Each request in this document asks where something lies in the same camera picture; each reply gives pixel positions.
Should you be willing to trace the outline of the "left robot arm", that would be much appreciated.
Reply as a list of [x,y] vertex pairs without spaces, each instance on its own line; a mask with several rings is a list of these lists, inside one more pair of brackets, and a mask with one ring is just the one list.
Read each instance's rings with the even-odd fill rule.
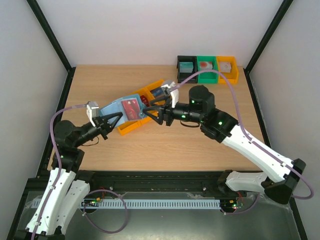
[[46,189],[36,212],[15,240],[63,240],[80,202],[88,195],[94,173],[80,170],[84,151],[79,147],[94,138],[108,138],[122,112],[96,116],[82,126],[69,120],[53,128],[55,154]]

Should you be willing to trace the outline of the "blue credit card stack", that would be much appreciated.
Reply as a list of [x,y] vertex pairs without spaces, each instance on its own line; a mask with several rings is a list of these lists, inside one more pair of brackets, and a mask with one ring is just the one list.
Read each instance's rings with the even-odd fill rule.
[[158,98],[158,97],[164,95],[164,91],[161,87],[157,87],[155,89],[152,89],[150,92],[155,98]]

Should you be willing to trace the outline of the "blue card holder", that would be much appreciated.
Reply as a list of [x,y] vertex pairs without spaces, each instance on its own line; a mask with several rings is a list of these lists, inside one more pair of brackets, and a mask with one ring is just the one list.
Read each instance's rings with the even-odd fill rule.
[[137,101],[138,101],[138,104],[139,104],[139,107],[140,107],[140,116],[141,116],[141,119],[139,119],[139,120],[142,120],[142,119],[146,118],[147,115],[145,115],[143,113],[143,109],[145,109],[147,106],[142,103],[142,101],[140,99],[140,96],[137,93],[136,94],[132,94],[132,95],[127,95],[125,97],[121,97],[121,98],[118,98],[118,99],[114,100],[109,105],[101,108],[99,110],[99,115],[100,116],[104,116],[104,115],[108,115],[108,114],[122,112],[122,117],[120,118],[120,120],[116,124],[116,127],[118,127],[119,125],[122,125],[122,124],[124,124],[126,122],[135,121],[135,120],[130,121],[130,120],[127,119],[127,116],[125,114],[124,108],[123,108],[122,103],[121,103],[122,100],[131,99],[131,98],[136,98]]

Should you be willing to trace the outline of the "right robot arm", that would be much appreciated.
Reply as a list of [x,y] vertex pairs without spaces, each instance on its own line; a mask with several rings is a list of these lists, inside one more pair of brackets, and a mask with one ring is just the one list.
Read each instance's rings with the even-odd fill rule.
[[238,119],[216,108],[214,94],[204,85],[193,86],[188,97],[188,103],[181,103],[179,91],[174,90],[152,100],[142,112],[159,125],[170,126],[174,120],[195,123],[205,136],[234,149],[259,167],[259,172],[224,171],[217,181],[222,195],[255,192],[286,205],[302,178],[305,162],[285,157],[259,141]]

